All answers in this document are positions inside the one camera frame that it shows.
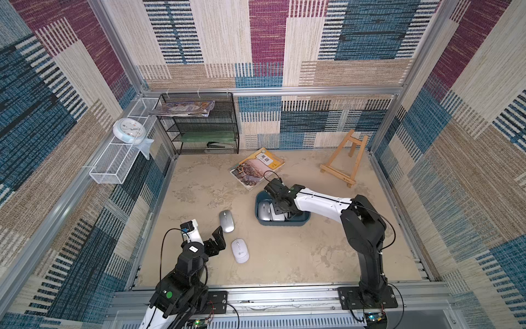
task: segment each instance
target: gray computer mouse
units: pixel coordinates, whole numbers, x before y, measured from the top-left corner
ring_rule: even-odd
[[[230,212],[230,210],[223,210],[219,213],[219,224],[225,233],[234,230],[234,218],[232,217],[232,212]]]
[[[258,205],[258,218],[260,221],[271,221],[270,202],[261,201]]]

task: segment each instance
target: white clock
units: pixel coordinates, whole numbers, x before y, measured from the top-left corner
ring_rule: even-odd
[[[117,120],[113,124],[113,134],[124,143],[133,145],[140,144],[146,137],[143,125],[139,121],[130,118]]]
[[[139,149],[146,159],[150,159],[150,146],[153,139],[145,138],[146,129],[136,120],[122,118],[113,124],[113,134],[126,144],[132,144]]]

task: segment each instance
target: sticker label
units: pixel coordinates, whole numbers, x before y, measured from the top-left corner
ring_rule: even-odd
[[[271,164],[272,162],[274,162],[274,160],[272,160],[271,158],[269,158],[268,156],[266,156],[265,154],[263,153],[259,153],[258,155],[256,155],[256,158],[260,159],[261,161],[263,161],[264,164],[266,164],[267,166],[269,164]]]

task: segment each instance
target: green folder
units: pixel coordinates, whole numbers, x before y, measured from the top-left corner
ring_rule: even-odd
[[[188,132],[181,135],[182,142],[234,142],[233,132]]]

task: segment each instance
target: striped fabric wall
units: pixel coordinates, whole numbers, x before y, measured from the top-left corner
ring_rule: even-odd
[[[92,182],[26,282],[0,328],[101,328],[126,281],[171,157],[153,129],[150,160],[137,157],[124,184]]]
[[[526,2],[461,0],[375,155],[471,328],[526,328]]]
[[[135,91],[86,0],[0,0],[0,12],[2,276]],[[0,328],[100,327],[167,161],[157,145],[127,184],[92,184]]]
[[[398,85],[439,0],[105,0],[151,89]],[[392,95],[240,97],[240,148],[374,136]]]

